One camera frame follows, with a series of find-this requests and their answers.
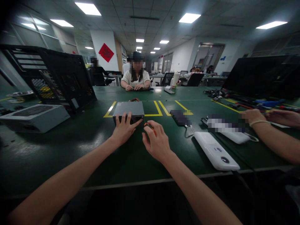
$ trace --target black computer case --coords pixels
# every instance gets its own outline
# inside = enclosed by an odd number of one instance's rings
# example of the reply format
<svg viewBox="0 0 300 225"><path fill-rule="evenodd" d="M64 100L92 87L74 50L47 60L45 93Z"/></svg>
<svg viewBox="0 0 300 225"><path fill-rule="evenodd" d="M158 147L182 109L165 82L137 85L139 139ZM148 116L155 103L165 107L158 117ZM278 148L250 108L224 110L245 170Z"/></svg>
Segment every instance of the black computer case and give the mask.
<svg viewBox="0 0 300 225"><path fill-rule="evenodd" d="M0 45L0 50L43 104L76 113L96 100L82 56L36 46Z"/></svg>

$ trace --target power supply unit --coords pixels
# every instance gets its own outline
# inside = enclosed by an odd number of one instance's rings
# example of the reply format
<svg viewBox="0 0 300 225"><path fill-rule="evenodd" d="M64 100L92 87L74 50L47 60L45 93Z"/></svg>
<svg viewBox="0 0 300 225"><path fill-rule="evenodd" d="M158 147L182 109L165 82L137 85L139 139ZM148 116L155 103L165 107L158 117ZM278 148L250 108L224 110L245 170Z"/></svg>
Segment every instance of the power supply unit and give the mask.
<svg viewBox="0 0 300 225"><path fill-rule="evenodd" d="M113 113L113 121L115 122L116 125L116 116L119 114L119 120L121 121L122 115L124 113L129 113L131 112L131 120L130 124L133 124L140 119L144 119L144 108L143 108L143 103L142 102L118 102L116 109Z"/></svg>
<svg viewBox="0 0 300 225"><path fill-rule="evenodd" d="M70 115L62 105L37 104L0 117L15 132L46 133Z"/></svg>
<svg viewBox="0 0 300 225"><path fill-rule="evenodd" d="M43 104L76 113L97 99L81 55L36 46L1 44L0 50Z"/></svg>

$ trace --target bracelet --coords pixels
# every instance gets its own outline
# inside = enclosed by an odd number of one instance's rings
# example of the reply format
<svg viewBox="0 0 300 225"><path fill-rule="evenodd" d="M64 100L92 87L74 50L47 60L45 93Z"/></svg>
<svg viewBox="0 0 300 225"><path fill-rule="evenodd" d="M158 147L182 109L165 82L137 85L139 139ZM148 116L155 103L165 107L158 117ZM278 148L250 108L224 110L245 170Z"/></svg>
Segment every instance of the bracelet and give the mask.
<svg viewBox="0 0 300 225"><path fill-rule="evenodd" d="M257 120L257 121L254 121L254 122L250 123L249 126L252 127L253 124L256 124L256 123L269 123L269 124L271 124L271 123L270 123L269 121L267 121L267 120Z"/></svg>

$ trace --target silver power supply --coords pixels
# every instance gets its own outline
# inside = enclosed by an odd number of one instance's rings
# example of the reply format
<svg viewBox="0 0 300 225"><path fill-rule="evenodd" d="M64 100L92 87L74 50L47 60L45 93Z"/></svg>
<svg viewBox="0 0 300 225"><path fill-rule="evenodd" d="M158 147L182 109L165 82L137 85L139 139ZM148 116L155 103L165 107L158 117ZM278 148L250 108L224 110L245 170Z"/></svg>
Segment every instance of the silver power supply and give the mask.
<svg viewBox="0 0 300 225"><path fill-rule="evenodd" d="M62 105L37 104L0 117L0 121L15 132L46 133L70 118Z"/></svg>
<svg viewBox="0 0 300 225"><path fill-rule="evenodd" d="M133 124L140 119L144 119L144 108L143 108L143 103L142 102L118 102L116 109L113 113L113 121L115 122L116 125L116 116L119 114L119 120L121 121L122 115L124 113L129 113L131 112L131 120L130 124Z"/></svg>

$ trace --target red sign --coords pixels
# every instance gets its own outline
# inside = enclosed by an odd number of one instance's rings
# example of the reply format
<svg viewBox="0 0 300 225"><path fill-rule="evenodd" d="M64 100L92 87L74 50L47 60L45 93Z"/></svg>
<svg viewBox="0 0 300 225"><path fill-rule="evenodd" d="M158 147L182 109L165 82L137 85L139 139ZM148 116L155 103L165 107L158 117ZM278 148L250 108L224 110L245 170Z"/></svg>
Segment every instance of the red sign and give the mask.
<svg viewBox="0 0 300 225"><path fill-rule="evenodd" d="M108 63L113 57L114 53L110 48L104 43L99 51L99 55L101 55Z"/></svg>

